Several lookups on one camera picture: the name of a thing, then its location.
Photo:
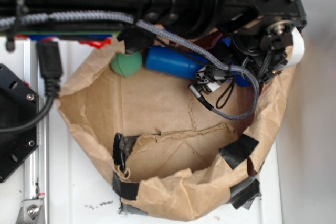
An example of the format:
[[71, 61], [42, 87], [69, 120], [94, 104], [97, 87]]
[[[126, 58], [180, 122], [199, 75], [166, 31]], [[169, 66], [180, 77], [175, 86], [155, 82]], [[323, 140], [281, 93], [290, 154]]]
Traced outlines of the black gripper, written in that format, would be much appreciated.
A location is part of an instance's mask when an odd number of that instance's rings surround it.
[[220, 1], [217, 27], [231, 36], [237, 63], [249, 60], [246, 67], [258, 82], [269, 82], [303, 59], [305, 42], [300, 32], [307, 20], [301, 0]]

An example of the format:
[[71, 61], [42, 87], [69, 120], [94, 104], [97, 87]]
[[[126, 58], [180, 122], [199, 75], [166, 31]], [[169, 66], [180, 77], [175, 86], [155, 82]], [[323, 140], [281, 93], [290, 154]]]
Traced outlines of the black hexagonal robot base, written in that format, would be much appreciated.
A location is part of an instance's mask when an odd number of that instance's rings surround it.
[[[1, 64], [1, 127], [28, 122], [37, 114], [38, 95]], [[37, 127], [25, 132], [1, 134], [1, 183], [37, 148]]]

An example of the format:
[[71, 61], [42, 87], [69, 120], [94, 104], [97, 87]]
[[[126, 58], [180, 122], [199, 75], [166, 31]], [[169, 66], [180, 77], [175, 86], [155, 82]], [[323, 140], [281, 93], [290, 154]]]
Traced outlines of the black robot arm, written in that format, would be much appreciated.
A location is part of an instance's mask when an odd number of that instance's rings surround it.
[[268, 82], [289, 64], [285, 49], [307, 24], [301, 0], [1, 0], [1, 31], [15, 34], [106, 33], [124, 27], [122, 12], [134, 21], [160, 24], [196, 39], [218, 29], [231, 39], [218, 56], [246, 65]]

